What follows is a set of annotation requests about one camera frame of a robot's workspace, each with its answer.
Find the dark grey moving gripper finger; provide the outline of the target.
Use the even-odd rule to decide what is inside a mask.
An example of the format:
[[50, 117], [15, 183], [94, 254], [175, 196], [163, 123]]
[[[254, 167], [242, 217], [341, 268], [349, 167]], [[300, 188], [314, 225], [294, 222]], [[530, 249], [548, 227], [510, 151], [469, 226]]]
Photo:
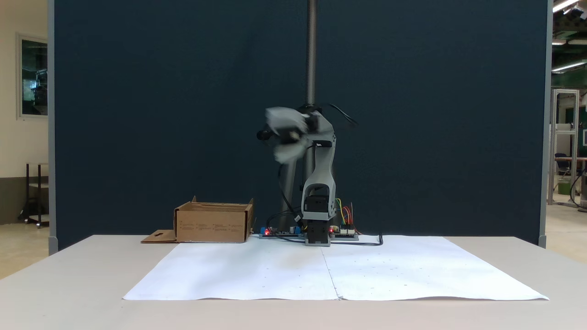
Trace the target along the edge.
[[279, 140], [273, 148], [273, 157], [277, 163], [290, 164], [302, 158], [311, 141], [304, 139], [294, 143], [285, 143]]

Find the light grey fixed gripper finger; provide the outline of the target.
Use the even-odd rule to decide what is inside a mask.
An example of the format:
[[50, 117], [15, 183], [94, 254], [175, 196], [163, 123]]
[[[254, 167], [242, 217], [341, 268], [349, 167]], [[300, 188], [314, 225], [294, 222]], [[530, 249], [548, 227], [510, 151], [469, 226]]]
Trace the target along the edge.
[[266, 109], [266, 123], [269, 130], [279, 135], [281, 130], [299, 130], [302, 134], [309, 132], [306, 115], [289, 107], [268, 107]]

